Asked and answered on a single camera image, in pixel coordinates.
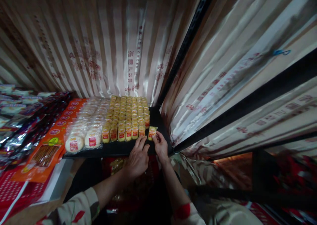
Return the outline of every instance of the product label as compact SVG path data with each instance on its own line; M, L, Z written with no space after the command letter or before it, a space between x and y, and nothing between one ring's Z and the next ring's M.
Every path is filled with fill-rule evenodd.
M96 138L90 137L89 138L89 146L95 146L96 145Z
M76 151L76 150L78 150L77 141L72 141L72 142L70 142L69 144L70 144L70 151Z

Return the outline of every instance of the black metal bar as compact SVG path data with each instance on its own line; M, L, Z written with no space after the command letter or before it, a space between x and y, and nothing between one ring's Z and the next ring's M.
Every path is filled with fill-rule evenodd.
M198 7L196 9L196 12L194 14L194 17L191 21L191 24L188 28L188 31L186 33L186 36L182 42L182 45L179 49L179 52L176 56L176 59L174 61L174 64L172 66L172 69L168 75L168 78L167 78L167 81L164 85L164 88L163 90L161 91L161 94L159 95L158 97L158 100L156 102L156 107L159 109L163 102L164 102L164 99L176 77L176 74L179 70L179 68L181 67L183 61L184 61L184 58L187 54L187 51L190 47L190 45L192 44L192 41L200 27L200 24L205 16L205 13L208 9L208 7L210 6L210 3L211 3L212 0L200 0L199 4L198 4Z
M252 201L277 207L295 208L306 211L317 211L316 195L279 194L264 191L247 191L211 188L201 185L195 188L199 195L208 194L211 198L225 197L231 199Z
M278 74L174 148L178 153L210 134L317 76L317 49Z
M295 141L301 141L301 140L305 140L305 139L308 139L308 138L311 138L311 137L316 137L316 136L317 136L317 131L314 131L314 132L310 132L310 133L307 133L307 134L304 134L304 135L300 135L300 136L296 136L296 137L293 137L293 138L290 138L290 139L286 139L286 140L283 140L283 141L273 142L273 143L270 143L270 144L267 144L267 145L264 145L264 146L260 146L258 148L252 148L252 149L247 149L245 151L239 151L239 152L236 152L236 153L233 153L233 154L228 154L228 155L225 155L223 158L236 156L236 155L240 155L240 154L244 154L244 153L248 153L248 152L254 152L256 150L265 150L265 149L268 149L268 148L271 148L271 147L280 146L280 145L284 145L284 144L295 142Z

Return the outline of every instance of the snack rack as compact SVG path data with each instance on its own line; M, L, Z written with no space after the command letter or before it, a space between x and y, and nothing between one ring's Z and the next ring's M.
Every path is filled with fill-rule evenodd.
M159 109L156 107L150 107L150 125L158 127L158 131L164 135L164 138L170 138L167 129L164 125L161 113ZM146 129L145 135L147 136L149 130ZM74 155L67 155L65 154L64 158L78 158L78 157L85 157L85 158L97 158L97 157L118 157L118 156L128 156L134 147L135 140L125 141L125 142L110 142L110 143L103 143L102 148L100 149L93 149L93 150L84 150L80 151ZM155 155L155 148L154 142L147 140L145 144L149 144L150 148L148 151L149 155ZM173 147L171 145L170 140L167 140L168 144L168 153L173 153Z

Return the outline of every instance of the orange packaging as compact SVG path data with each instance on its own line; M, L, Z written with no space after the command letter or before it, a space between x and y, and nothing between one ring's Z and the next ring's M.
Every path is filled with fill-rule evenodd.
M25 167L18 170L12 180L37 183L44 183L47 180L55 165L66 152L64 135L67 125L73 121L73 118L76 117L86 100L77 98L69 103L61 117L41 139L39 145L30 155Z

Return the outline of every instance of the display shelf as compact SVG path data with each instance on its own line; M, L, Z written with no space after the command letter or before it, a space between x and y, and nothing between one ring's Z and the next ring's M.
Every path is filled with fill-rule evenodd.
M158 127L158 131L164 135L164 138L168 144L168 153L173 152L173 148L170 142L170 137L167 133L166 127L164 125L162 116L157 108L150 108L150 125L154 127ZM118 156L128 156L134 147L135 140L131 140L129 142L110 142L104 143L101 149L93 149L80 151L74 155L64 155L64 158L77 158L77 157L85 157L85 158L96 158L96 157L118 157ZM150 148L148 151L149 155L155 155L154 142L146 140L145 144L149 144Z

